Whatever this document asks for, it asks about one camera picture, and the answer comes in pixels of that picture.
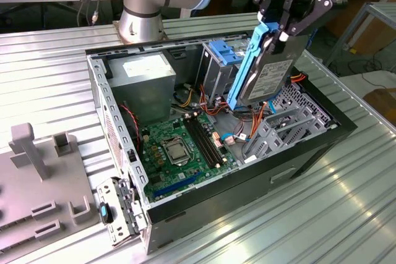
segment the motherboard chip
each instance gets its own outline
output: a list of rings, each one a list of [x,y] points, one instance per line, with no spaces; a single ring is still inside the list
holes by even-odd
[[[157,184],[157,183],[159,183],[159,182],[161,182],[162,180],[161,180],[161,176],[153,176],[153,177],[151,177],[150,178],[150,181],[153,183],[153,184]]]
[[[190,152],[184,143],[184,140],[177,136],[161,142],[172,164],[183,166],[191,159]]]
[[[168,146],[168,153],[172,157],[172,159],[178,159],[187,155],[181,143],[176,143],[174,145]]]

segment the white connector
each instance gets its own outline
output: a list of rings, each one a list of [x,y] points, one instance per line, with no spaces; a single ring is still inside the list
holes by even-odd
[[[93,12],[93,15],[92,15],[92,26],[95,25],[95,23],[97,22],[98,18],[99,18],[99,12],[98,11]]]

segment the yellow wire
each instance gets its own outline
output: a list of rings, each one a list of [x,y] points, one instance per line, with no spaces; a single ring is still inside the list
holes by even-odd
[[[190,90],[190,94],[188,95],[188,99],[185,103],[183,103],[182,105],[179,105],[181,108],[185,108],[187,105],[190,104],[191,102],[191,96],[192,96],[192,90]]]

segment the workbench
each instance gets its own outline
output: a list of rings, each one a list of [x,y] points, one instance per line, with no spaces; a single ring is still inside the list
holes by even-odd
[[[255,14],[167,20],[169,38],[252,30]],[[9,127],[36,139],[68,130],[95,187],[117,172],[95,111],[84,50],[120,45],[112,25],[0,36],[0,150]],[[395,128],[304,52],[296,64],[358,129],[306,174],[146,256],[140,239],[113,250],[97,224],[15,263],[394,263]]]

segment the motherboard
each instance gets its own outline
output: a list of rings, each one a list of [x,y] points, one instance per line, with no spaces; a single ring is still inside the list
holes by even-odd
[[[153,124],[142,129],[141,160],[151,202],[238,168],[206,114]]]

